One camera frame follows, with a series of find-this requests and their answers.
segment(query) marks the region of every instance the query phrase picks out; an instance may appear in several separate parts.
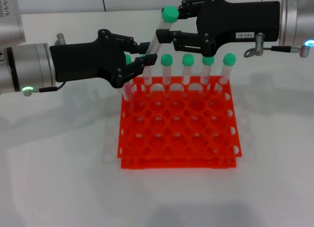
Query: clear plastic test tube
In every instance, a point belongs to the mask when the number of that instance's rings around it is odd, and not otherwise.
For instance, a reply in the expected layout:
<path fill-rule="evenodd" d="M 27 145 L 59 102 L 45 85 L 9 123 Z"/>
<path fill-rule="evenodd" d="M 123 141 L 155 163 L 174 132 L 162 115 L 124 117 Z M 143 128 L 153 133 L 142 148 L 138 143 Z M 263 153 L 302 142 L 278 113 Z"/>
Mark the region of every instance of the clear plastic test tube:
<path fill-rule="evenodd" d="M 176 22 L 179 17 L 179 11 L 175 6 L 164 7 L 161 13 L 161 21 L 157 29 L 170 29 L 172 23 Z M 157 54 L 161 44 L 159 43 L 156 34 L 154 34 L 146 54 Z"/>
<path fill-rule="evenodd" d="M 151 85 L 153 82 L 152 79 L 152 66 L 145 66 L 143 70 L 143 80 L 145 85 Z"/>
<path fill-rule="evenodd" d="M 171 65 L 173 63 L 173 58 L 170 54 L 164 54 L 161 56 L 162 65 L 162 83 L 164 85 L 171 84 Z"/>
<path fill-rule="evenodd" d="M 194 64 L 194 57 L 192 54 L 185 54 L 182 58 L 183 75 L 182 84 L 188 85 L 192 74 L 192 65 Z"/>
<path fill-rule="evenodd" d="M 202 63 L 203 68 L 201 72 L 201 84 L 207 85 L 209 82 L 210 72 L 211 72 L 211 65 L 214 64 L 215 57 L 203 57 Z"/>
<path fill-rule="evenodd" d="M 225 85 L 229 80 L 232 66 L 236 63 L 236 56 L 234 54 L 226 54 L 223 62 L 224 65 L 222 67 L 221 78 L 219 82 L 222 85 Z"/>
<path fill-rule="evenodd" d="M 132 62 L 131 56 L 126 54 L 126 64 L 130 64 Z M 124 100 L 130 101 L 132 100 L 132 90 L 131 90 L 131 82 L 125 82 L 123 85 L 123 97 Z"/>

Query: white table surface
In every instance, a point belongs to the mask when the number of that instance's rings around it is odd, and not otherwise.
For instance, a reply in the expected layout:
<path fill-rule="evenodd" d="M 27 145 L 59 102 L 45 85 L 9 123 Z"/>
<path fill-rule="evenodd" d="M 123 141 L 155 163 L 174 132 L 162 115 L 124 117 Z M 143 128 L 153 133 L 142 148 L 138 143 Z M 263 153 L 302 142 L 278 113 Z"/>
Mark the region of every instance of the white table surface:
<path fill-rule="evenodd" d="M 28 43 L 96 39 L 97 31 L 150 41 L 159 11 L 24 15 Z M 173 30 L 195 32 L 195 19 Z M 102 79 L 68 82 L 59 92 L 0 96 L 2 227 L 295 227 L 313 225 L 313 55 L 227 44 L 243 157 L 231 170 L 122 170 L 116 158 L 121 91 Z M 182 52 L 170 44 L 159 54 Z M 201 56 L 195 56 L 195 74 Z M 153 68 L 161 75 L 158 64 Z"/>

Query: orange test tube rack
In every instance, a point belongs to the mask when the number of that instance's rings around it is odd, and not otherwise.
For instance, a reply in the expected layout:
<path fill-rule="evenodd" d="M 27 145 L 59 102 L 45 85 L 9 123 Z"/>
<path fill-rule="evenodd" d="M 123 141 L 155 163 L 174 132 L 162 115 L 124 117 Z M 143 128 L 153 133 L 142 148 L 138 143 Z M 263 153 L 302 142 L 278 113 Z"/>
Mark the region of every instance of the orange test tube rack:
<path fill-rule="evenodd" d="M 118 158 L 123 169 L 236 167 L 241 157 L 230 82 L 219 84 L 210 76 L 207 85 L 192 76 L 142 77 L 132 84 L 132 99 L 122 97 Z"/>

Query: robotic arm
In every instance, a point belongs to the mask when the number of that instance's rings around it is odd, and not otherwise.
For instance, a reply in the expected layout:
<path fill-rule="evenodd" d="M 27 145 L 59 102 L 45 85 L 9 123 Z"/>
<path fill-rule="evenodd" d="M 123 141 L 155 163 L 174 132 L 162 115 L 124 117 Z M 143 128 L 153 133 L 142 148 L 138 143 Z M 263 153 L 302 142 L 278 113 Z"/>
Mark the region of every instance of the robotic arm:
<path fill-rule="evenodd" d="M 176 51 L 212 57 L 230 42 L 255 42 L 245 57 L 263 54 L 263 43 L 279 39 L 278 52 L 300 52 L 307 57 L 314 46 L 314 0 L 229 3 L 225 0 L 183 0 L 179 19 L 197 17 L 198 33 L 158 29 L 160 43 L 173 43 Z"/>
<path fill-rule="evenodd" d="M 314 0 L 229 3 L 225 0 L 183 0 L 179 19 L 197 17 L 197 33 L 158 29 L 160 43 L 173 43 L 176 51 L 214 56 L 230 42 L 255 42 L 245 57 L 261 56 L 264 50 L 309 54 L 314 46 Z M 264 48 L 264 42 L 279 46 Z M 98 31 L 92 43 L 56 46 L 25 42 L 17 0 L 0 0 L 0 94 L 23 88 L 57 91 L 55 82 L 100 77 L 120 88 L 154 65 L 156 54 L 137 57 L 126 65 L 125 52 L 144 54 L 149 42 L 137 44 L 132 37 Z"/>
<path fill-rule="evenodd" d="M 124 52 L 146 53 L 149 42 L 137 44 L 134 38 L 98 31 L 92 43 L 66 45 L 62 37 L 56 46 L 47 43 L 18 45 L 25 42 L 17 0 L 0 0 L 0 94 L 57 91 L 56 82 L 103 78 L 112 87 L 143 73 L 154 65 L 156 54 L 137 57 L 126 65 Z"/>

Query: circular hole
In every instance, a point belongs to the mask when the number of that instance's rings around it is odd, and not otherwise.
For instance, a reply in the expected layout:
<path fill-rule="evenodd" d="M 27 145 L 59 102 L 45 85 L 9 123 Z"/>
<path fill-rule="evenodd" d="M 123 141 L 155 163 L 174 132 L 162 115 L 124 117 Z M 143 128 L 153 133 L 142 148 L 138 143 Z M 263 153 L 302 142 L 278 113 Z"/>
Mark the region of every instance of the circular hole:
<path fill-rule="evenodd" d="M 150 92 L 165 92 L 165 87 L 162 84 L 153 84 L 151 86 Z"/>
<path fill-rule="evenodd" d="M 181 130 L 185 126 L 185 120 L 180 116 L 174 116 L 171 119 L 170 124 L 174 130 Z"/>
<path fill-rule="evenodd" d="M 149 123 L 150 127 L 153 130 L 161 130 L 164 128 L 165 124 L 166 124 L 165 120 L 160 116 L 153 117 Z"/>
<path fill-rule="evenodd" d="M 144 116 L 145 116 L 146 118 L 149 118 L 151 115 L 152 115 L 152 113 L 151 113 L 151 111 L 149 111 L 149 110 L 146 110 L 146 111 L 144 112 Z"/>
<path fill-rule="evenodd" d="M 132 117 L 130 119 L 130 127 L 133 129 L 141 129 L 144 124 L 144 118 L 142 118 L 141 116 Z"/>
<path fill-rule="evenodd" d="M 215 91 L 217 93 L 221 93 L 222 92 L 222 86 L 218 83 L 215 84 Z"/>
<path fill-rule="evenodd" d="M 145 92 L 145 91 L 146 91 L 145 85 L 141 85 L 141 90 L 142 90 L 142 92 Z"/>
<path fill-rule="evenodd" d="M 150 103 L 150 108 L 155 112 L 162 111 L 164 107 L 165 105 L 160 101 L 154 101 Z"/>
<path fill-rule="evenodd" d="M 169 90 L 184 92 L 184 87 L 181 84 L 175 83 L 175 84 L 170 85 Z"/>
<path fill-rule="evenodd" d="M 225 119 L 222 116 L 213 116 L 211 118 L 211 124 L 214 127 L 226 127 L 227 123 L 225 121 Z"/>
<path fill-rule="evenodd" d="M 135 112 L 141 112 L 145 108 L 144 102 L 135 102 L 134 103 L 134 111 Z"/>
<path fill-rule="evenodd" d="M 163 112 L 163 115 L 164 115 L 165 117 L 170 117 L 170 116 L 171 116 L 171 112 L 170 112 L 169 110 L 165 110 L 165 111 Z"/>
<path fill-rule="evenodd" d="M 207 141 L 205 140 L 204 136 L 200 134 L 194 134 L 192 138 L 192 143 L 197 148 L 202 148 L 207 145 Z"/>
<path fill-rule="evenodd" d="M 130 134 L 130 130 L 129 129 L 122 129 L 121 130 L 121 135 L 124 135 L 124 136 L 127 136 L 127 135 L 129 135 Z"/>
<path fill-rule="evenodd" d="M 145 128 L 144 133 L 145 133 L 146 136 L 147 136 L 147 135 L 150 135 L 151 132 L 152 132 L 152 131 L 151 131 L 149 128 Z"/>
<path fill-rule="evenodd" d="M 184 115 L 185 117 L 190 117 L 190 116 L 191 116 L 191 112 L 190 112 L 189 110 L 185 110 L 185 111 L 183 112 L 183 115 Z"/>
<path fill-rule="evenodd" d="M 205 111 L 203 112 L 203 114 L 204 114 L 204 116 L 206 116 L 206 117 L 210 117 L 210 110 L 205 110 Z"/>
<path fill-rule="evenodd" d="M 239 148 L 234 145 L 234 153 L 237 155 L 240 152 Z"/>
<path fill-rule="evenodd" d="M 186 135 L 191 135 L 191 134 L 192 134 L 192 131 L 191 131 L 191 129 L 190 129 L 189 127 L 186 127 L 186 128 L 184 129 L 184 133 L 185 133 Z"/>
<path fill-rule="evenodd" d="M 187 147 L 186 149 L 185 149 L 185 153 L 187 154 L 187 155 L 189 155 L 189 156 L 191 156 L 191 155 L 193 155 L 193 149 L 191 148 L 191 147 Z"/>
<path fill-rule="evenodd" d="M 144 156 L 148 156 L 148 155 L 150 155 L 151 154 L 151 149 L 149 148 L 149 147 L 145 147 L 144 149 L 143 149 L 143 155 Z"/>
<path fill-rule="evenodd" d="M 230 110 L 230 109 L 228 109 L 228 116 L 230 117 L 230 116 L 232 116 L 234 113 Z"/>
<path fill-rule="evenodd" d="M 225 136 L 223 136 L 222 134 L 214 136 L 213 142 L 218 147 L 223 147 L 223 146 L 226 146 L 230 143 L 230 141 Z"/>
<path fill-rule="evenodd" d="M 154 134 L 150 139 L 150 145 L 153 147 L 161 148 L 165 145 L 166 140 L 162 134 Z"/>
<path fill-rule="evenodd" d="M 209 107 L 213 110 L 220 111 L 224 108 L 224 102 L 220 99 L 213 99 L 209 102 Z"/>
<path fill-rule="evenodd" d="M 184 108 L 184 102 L 181 100 L 172 101 L 170 104 L 170 109 L 173 111 L 181 111 Z"/>
<path fill-rule="evenodd" d="M 199 83 L 192 83 L 188 86 L 188 91 L 198 91 L 200 93 L 203 92 L 203 87 Z"/>
<path fill-rule="evenodd" d="M 131 92 L 132 92 L 132 93 L 137 92 L 137 87 L 136 87 L 136 85 L 133 85 L 133 86 L 131 87 Z"/>
<path fill-rule="evenodd" d="M 206 126 L 205 120 L 201 116 L 192 116 L 190 124 L 196 130 L 202 130 Z"/>
<path fill-rule="evenodd" d="M 225 93 L 225 97 L 226 97 L 226 100 L 229 100 L 230 99 L 230 94 Z"/>
<path fill-rule="evenodd" d="M 172 149 L 171 149 L 171 147 L 166 147 L 165 150 L 164 150 L 164 154 L 165 154 L 166 156 L 172 155 Z"/>
<path fill-rule="evenodd" d="M 171 129 L 169 127 L 167 127 L 165 130 L 164 130 L 164 135 L 168 136 L 172 133 Z"/>
<path fill-rule="evenodd" d="M 211 152 L 212 152 L 212 147 L 210 147 L 210 146 L 209 146 L 209 147 L 206 147 L 206 152 L 207 152 L 207 153 L 211 153 Z"/>
<path fill-rule="evenodd" d="M 190 108 L 194 111 L 201 111 L 205 107 L 205 104 L 201 100 L 192 100 L 190 102 Z"/>
<path fill-rule="evenodd" d="M 212 129 L 211 128 L 206 128 L 205 133 L 209 136 L 212 136 Z"/>
<path fill-rule="evenodd" d="M 130 116 L 131 116 L 131 113 L 129 113 L 129 112 L 122 112 L 122 117 L 129 118 Z"/>
<path fill-rule="evenodd" d="M 236 133 L 235 127 L 230 127 L 230 133 L 234 135 Z"/>
<path fill-rule="evenodd" d="M 183 147 L 186 145 L 186 140 L 181 134 L 174 134 L 170 140 L 170 143 L 176 147 Z"/>

